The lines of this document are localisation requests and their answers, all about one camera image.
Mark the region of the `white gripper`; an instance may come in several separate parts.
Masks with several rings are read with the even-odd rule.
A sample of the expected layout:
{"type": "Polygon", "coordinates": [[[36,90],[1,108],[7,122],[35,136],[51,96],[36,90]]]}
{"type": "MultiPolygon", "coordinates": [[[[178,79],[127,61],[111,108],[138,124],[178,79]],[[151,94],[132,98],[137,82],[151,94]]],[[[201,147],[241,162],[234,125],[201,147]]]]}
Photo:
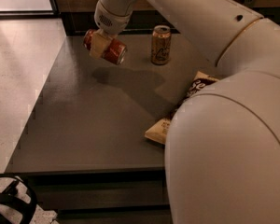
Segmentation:
{"type": "Polygon", "coordinates": [[[131,15],[120,16],[108,11],[101,2],[96,5],[94,20],[99,30],[91,34],[90,56],[93,58],[108,58],[113,54],[112,42],[128,25],[131,15]]]}

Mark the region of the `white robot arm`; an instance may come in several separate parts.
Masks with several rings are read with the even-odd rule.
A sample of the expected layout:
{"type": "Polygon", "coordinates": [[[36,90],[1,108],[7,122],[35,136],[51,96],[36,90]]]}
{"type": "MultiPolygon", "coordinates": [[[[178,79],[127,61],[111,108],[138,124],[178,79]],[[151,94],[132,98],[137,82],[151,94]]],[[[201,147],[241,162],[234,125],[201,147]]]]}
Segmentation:
{"type": "MultiPolygon", "coordinates": [[[[119,34],[135,0],[99,0],[119,34]]],[[[280,26],[232,0],[147,0],[222,79],[177,110],[165,170],[174,224],[280,224],[280,26]]]]}

